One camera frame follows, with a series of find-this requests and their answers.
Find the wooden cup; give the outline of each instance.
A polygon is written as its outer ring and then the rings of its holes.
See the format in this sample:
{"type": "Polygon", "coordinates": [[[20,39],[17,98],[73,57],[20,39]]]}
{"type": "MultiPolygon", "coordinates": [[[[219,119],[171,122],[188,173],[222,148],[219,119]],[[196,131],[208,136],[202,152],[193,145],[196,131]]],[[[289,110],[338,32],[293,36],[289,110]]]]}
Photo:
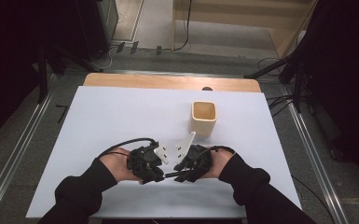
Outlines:
{"type": "Polygon", "coordinates": [[[191,106],[189,129],[196,135],[208,137],[217,120],[216,106],[212,102],[195,101],[191,106]]]}

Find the person's left hand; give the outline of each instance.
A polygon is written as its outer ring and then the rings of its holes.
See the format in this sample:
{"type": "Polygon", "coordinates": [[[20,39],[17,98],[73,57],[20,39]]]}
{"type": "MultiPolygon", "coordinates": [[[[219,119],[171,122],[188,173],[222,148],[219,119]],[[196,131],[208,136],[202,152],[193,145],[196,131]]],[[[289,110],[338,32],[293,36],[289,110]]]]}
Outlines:
{"type": "MultiPolygon", "coordinates": [[[[130,155],[130,152],[124,148],[117,147],[112,151],[130,155]]],[[[142,181],[135,176],[131,170],[127,169],[127,156],[117,153],[107,154],[100,158],[100,161],[106,166],[117,182],[122,180],[137,180],[142,181]]]]}

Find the person's right hand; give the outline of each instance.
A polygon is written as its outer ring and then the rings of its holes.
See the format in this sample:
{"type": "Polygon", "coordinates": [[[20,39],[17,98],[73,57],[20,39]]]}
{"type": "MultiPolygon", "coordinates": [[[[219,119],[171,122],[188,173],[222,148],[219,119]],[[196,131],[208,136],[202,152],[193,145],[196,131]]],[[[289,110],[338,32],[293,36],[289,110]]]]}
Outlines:
{"type": "Polygon", "coordinates": [[[212,150],[211,153],[213,161],[212,167],[209,172],[203,175],[201,178],[219,178],[226,164],[233,156],[231,152],[223,148],[219,148],[218,151],[212,150]]]}

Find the white table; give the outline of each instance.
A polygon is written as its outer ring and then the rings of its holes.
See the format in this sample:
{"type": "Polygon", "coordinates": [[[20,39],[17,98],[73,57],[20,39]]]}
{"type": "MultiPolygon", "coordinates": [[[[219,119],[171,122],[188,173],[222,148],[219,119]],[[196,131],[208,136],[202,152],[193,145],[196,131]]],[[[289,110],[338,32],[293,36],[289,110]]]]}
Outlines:
{"type": "MultiPolygon", "coordinates": [[[[53,206],[54,190],[68,175],[81,175],[102,151],[117,143],[151,137],[174,150],[188,133],[193,101],[213,101],[217,122],[207,139],[195,144],[226,145],[246,162],[262,167],[271,184],[300,207],[297,193],[263,93],[179,91],[109,87],[79,87],[48,160],[27,217],[42,217],[53,206]]],[[[145,146],[132,144],[126,149],[145,146]]],[[[237,218],[246,217],[232,199],[230,185],[216,179],[176,183],[167,179],[144,186],[122,182],[104,193],[104,218],[237,218]]]]}

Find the hand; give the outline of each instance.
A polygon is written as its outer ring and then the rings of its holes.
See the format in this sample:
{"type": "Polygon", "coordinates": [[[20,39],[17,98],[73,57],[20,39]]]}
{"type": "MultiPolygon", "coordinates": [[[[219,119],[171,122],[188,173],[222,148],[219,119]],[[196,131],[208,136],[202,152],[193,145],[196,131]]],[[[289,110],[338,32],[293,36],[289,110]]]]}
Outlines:
{"type": "Polygon", "coordinates": [[[215,150],[211,151],[212,154],[212,167],[208,173],[203,175],[201,178],[219,178],[220,174],[225,168],[228,161],[231,159],[233,154],[223,148],[219,148],[216,152],[215,150]]]}
{"type": "MultiPolygon", "coordinates": [[[[112,151],[117,153],[122,153],[125,155],[130,155],[130,152],[124,148],[117,147],[112,151]]],[[[110,171],[113,177],[117,182],[122,180],[137,180],[141,181],[141,179],[135,176],[132,171],[127,169],[127,156],[112,153],[104,155],[100,158],[100,161],[106,166],[106,168],[110,171]]]]}

